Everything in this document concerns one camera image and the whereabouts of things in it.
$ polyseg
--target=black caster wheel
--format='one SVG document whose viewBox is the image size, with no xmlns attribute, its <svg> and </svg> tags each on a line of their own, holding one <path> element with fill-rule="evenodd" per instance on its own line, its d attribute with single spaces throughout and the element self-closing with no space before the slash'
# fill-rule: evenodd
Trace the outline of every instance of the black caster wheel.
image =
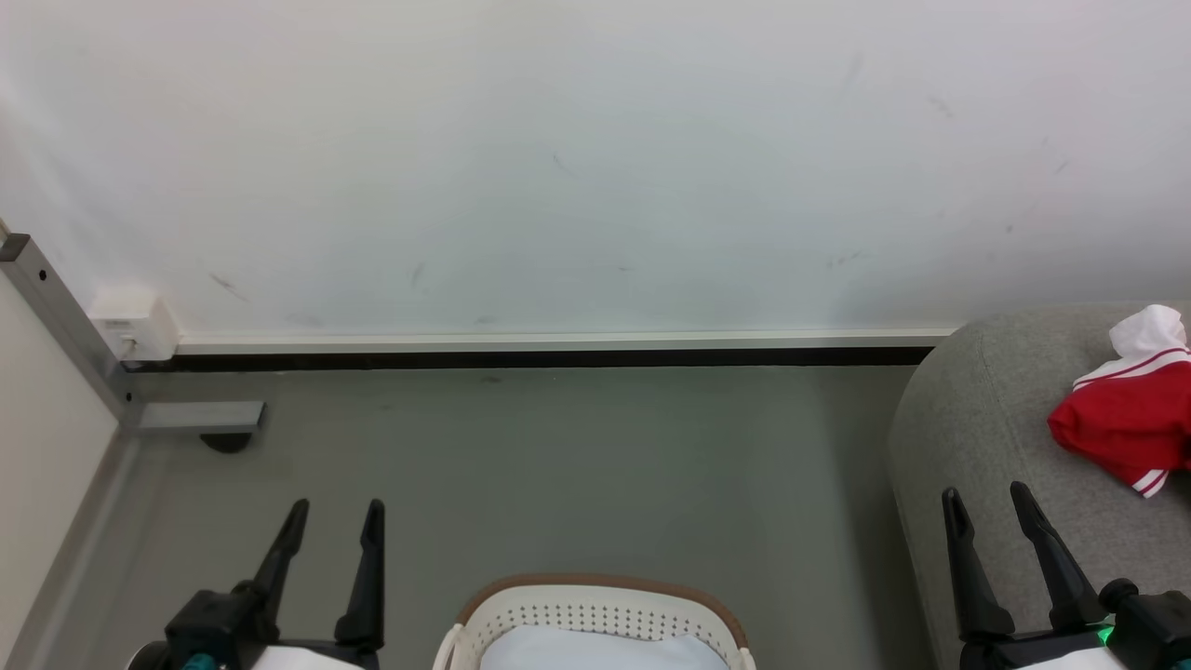
<svg viewBox="0 0 1191 670">
<path fill-rule="evenodd" d="M 199 436 L 202 444 L 222 455 L 238 455 L 252 439 L 251 433 L 214 433 Z"/>
</svg>

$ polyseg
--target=metal frame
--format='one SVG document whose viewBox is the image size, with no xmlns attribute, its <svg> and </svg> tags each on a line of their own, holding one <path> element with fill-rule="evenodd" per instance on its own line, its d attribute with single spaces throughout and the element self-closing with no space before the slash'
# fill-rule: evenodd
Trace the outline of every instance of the metal frame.
<svg viewBox="0 0 1191 670">
<path fill-rule="evenodd" d="M 264 413 L 264 403 L 260 401 L 158 403 L 142 399 L 132 376 L 107 349 L 87 312 L 29 234 L 10 233 L 4 238 L 0 269 L 116 415 L 121 431 L 195 433 L 208 446 L 232 452 L 243 449 L 260 430 Z"/>
</svg>

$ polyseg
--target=white electrical box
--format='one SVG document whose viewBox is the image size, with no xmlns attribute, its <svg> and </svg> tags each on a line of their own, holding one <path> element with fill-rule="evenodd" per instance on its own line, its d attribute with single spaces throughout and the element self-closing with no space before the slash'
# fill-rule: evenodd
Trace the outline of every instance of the white electrical box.
<svg viewBox="0 0 1191 670">
<path fill-rule="evenodd" d="M 119 361 L 169 361 L 177 349 L 177 326 L 154 290 L 101 290 L 87 315 Z"/>
</svg>

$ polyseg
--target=black baseboard strip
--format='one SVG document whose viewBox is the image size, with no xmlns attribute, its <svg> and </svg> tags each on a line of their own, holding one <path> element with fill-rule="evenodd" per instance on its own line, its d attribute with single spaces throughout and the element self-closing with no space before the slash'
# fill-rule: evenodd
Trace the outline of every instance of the black baseboard strip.
<svg viewBox="0 0 1191 670">
<path fill-rule="evenodd" d="M 130 372 L 285 372 L 490 368 L 665 368 L 731 365 L 918 365 L 933 347 L 665 350 L 629 352 L 435 352 L 387 355 L 179 356 Z"/>
</svg>

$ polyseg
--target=white wall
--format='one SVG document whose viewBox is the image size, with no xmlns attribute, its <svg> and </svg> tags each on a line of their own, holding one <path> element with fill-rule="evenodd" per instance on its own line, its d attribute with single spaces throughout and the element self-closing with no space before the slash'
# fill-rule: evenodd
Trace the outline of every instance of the white wall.
<svg viewBox="0 0 1191 670">
<path fill-rule="evenodd" d="M 8 0 L 0 209 L 193 338 L 1186 296 L 1180 0 Z"/>
<path fill-rule="evenodd" d="M 0 668 L 116 419 L 0 275 Z"/>
</svg>

